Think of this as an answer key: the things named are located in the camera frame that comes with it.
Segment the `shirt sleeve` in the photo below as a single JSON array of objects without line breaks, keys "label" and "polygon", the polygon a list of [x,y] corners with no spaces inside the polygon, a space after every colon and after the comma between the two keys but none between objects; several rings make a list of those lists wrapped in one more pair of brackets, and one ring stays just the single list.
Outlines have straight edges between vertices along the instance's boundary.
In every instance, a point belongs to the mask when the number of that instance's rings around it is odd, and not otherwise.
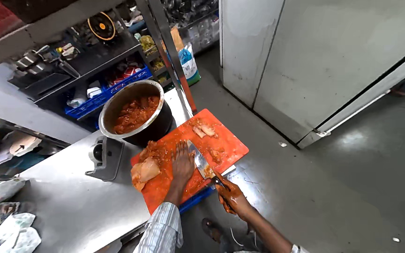
[{"label": "shirt sleeve", "polygon": [[176,246],[180,248],[183,243],[179,209],[164,202],[146,222],[146,231],[134,253],[173,253]]},{"label": "shirt sleeve", "polygon": [[305,250],[303,247],[293,244],[291,253],[309,253],[309,252]]}]

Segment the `concrete floor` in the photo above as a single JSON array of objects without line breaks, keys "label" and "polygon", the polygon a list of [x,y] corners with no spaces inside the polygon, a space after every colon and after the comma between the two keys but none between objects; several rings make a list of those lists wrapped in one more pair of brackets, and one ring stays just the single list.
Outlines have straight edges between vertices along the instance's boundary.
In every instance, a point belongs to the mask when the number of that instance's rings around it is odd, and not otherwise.
[{"label": "concrete floor", "polygon": [[[249,147],[230,178],[266,219],[312,253],[405,252],[405,98],[384,97],[299,151],[279,146],[285,139],[222,88],[218,48],[196,62],[196,106]],[[212,194],[182,215],[177,252],[218,251],[201,229],[204,217],[246,231]]]}]

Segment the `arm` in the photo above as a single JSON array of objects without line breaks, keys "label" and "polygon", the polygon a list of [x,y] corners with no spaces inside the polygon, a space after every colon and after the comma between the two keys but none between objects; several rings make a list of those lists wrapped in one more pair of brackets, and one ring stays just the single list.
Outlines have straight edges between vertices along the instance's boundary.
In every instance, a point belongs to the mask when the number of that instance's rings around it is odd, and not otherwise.
[{"label": "arm", "polygon": [[299,252],[299,247],[287,240],[251,206],[238,185],[224,179],[218,172],[214,172],[226,187],[215,185],[219,193],[220,203],[223,205],[226,212],[237,214],[242,220],[250,224],[272,253]]},{"label": "arm", "polygon": [[176,145],[172,153],[173,180],[163,203],[154,211],[146,223],[146,231],[134,253],[174,252],[184,242],[180,226],[179,209],[187,181],[193,175],[194,159],[188,154],[186,142]]}]

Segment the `chef's knife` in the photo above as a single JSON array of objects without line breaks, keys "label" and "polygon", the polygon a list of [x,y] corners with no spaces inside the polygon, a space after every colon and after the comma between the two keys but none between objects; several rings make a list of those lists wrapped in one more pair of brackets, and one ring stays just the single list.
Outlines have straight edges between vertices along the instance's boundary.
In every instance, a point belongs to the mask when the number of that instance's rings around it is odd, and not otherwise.
[{"label": "chef's knife", "polygon": [[192,153],[195,152],[195,165],[198,168],[199,173],[204,179],[212,178],[214,183],[221,185],[224,187],[223,183],[218,179],[218,177],[213,173],[212,169],[210,168],[209,163],[203,157],[203,154],[196,148],[192,141],[187,141],[188,145],[188,152]]}]

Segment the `stainless steel pot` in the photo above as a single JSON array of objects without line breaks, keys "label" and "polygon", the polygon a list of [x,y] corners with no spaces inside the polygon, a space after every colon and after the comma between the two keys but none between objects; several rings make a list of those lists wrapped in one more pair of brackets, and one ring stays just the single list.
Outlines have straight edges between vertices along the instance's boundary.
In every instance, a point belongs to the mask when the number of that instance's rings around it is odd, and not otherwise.
[{"label": "stainless steel pot", "polygon": [[[116,119],[122,107],[143,96],[157,95],[160,97],[159,105],[154,114],[138,129],[126,134],[116,134]],[[146,147],[148,141],[158,141],[165,136],[172,127],[173,116],[170,107],[164,99],[164,92],[160,84],[151,80],[133,82],[117,92],[103,107],[99,115],[99,129],[101,132],[113,139],[123,139],[137,146]]]}]

